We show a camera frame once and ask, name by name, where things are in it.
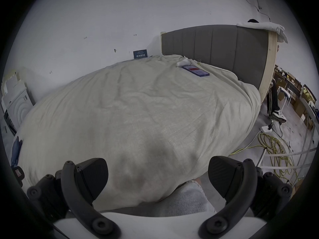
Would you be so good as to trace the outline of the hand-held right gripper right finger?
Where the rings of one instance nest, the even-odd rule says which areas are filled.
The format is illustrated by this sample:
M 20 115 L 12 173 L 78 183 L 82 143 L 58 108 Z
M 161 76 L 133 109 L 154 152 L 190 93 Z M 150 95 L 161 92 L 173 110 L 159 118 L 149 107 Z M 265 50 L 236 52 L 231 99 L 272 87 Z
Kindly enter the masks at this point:
M 225 207 L 199 228 L 203 239 L 218 239 L 239 223 L 248 209 L 263 221 L 273 219 L 289 202 L 293 189 L 272 172 L 263 174 L 251 159 L 243 162 L 214 156 L 208 167 L 210 183 L 226 200 Z

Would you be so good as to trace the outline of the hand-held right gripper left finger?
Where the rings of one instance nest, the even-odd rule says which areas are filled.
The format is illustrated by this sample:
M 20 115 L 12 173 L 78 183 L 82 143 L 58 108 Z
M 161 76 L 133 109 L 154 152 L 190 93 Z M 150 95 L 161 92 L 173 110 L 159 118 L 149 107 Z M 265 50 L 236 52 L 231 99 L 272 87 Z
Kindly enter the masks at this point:
M 79 164 L 66 161 L 53 176 L 46 174 L 27 196 L 37 210 L 50 222 L 74 217 L 94 236 L 118 239 L 121 230 L 93 207 L 93 202 L 108 181 L 108 166 L 103 158 L 91 158 Z

